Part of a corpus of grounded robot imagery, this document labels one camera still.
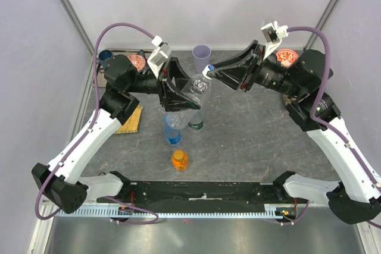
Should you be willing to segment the clear plastic bottle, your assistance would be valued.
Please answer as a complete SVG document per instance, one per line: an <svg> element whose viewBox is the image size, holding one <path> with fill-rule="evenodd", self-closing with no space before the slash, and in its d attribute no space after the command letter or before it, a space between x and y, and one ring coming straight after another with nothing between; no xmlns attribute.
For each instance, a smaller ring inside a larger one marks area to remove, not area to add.
<svg viewBox="0 0 381 254"><path fill-rule="evenodd" d="M165 116L165 121L169 127L181 130L186 127L191 119L200 113L211 93L212 78L207 76L207 72L196 74L190 78L182 89L191 100L195 101L200 109L186 109L184 111L169 112Z"/></svg>

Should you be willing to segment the blue white bottle cap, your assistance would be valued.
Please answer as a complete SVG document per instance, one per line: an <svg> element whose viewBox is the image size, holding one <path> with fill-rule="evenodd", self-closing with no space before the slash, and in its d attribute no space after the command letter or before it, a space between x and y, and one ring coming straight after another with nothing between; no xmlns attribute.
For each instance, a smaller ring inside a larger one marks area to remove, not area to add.
<svg viewBox="0 0 381 254"><path fill-rule="evenodd" d="M208 75L210 71L213 71L215 67L213 65L208 64L202 71L202 75L209 80L212 80L212 78Z"/></svg>

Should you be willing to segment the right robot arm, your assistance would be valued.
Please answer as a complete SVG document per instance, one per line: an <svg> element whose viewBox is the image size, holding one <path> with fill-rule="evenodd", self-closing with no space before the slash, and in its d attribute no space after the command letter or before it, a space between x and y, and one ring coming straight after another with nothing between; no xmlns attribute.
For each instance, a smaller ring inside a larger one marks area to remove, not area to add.
<svg viewBox="0 0 381 254"><path fill-rule="evenodd" d="M237 56L213 64L207 75L232 90L247 92L258 84L282 94L293 122L319 146L339 176L339 181L324 181L287 171L273 182L273 197L282 203L298 198L323 204L347 224L376 218L380 214L380 175L352 141L333 99L324 93L318 105L313 105L325 55L309 49L287 67L276 54L264 54L265 47L253 41Z"/></svg>

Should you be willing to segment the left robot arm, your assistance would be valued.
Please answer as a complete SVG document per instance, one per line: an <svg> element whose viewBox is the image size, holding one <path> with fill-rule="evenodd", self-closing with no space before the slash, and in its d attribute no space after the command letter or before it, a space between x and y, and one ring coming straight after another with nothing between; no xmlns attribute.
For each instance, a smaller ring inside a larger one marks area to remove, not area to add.
<svg viewBox="0 0 381 254"><path fill-rule="evenodd" d="M163 61L158 74L152 67L143 73L125 55L114 55L105 63L107 88L98 97L89 121L67 147L48 164L37 163L32 176L39 195L46 196L66 214L78 210L84 202L111 196L117 202L130 197L127 178L118 172L94 177L81 174L105 141L132 116L139 105L134 93L157 94L166 111L199 108L199 104L181 93L189 76L176 57Z"/></svg>

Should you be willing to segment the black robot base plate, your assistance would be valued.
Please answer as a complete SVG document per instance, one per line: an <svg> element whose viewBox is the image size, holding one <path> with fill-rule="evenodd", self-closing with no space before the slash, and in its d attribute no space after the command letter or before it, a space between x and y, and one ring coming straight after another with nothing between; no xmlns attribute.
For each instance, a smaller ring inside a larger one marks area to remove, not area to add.
<svg viewBox="0 0 381 254"><path fill-rule="evenodd" d="M157 214L228 214L261 212L265 204L294 205L305 199L292 198L279 183L223 181L132 181L117 171L120 202Z"/></svg>

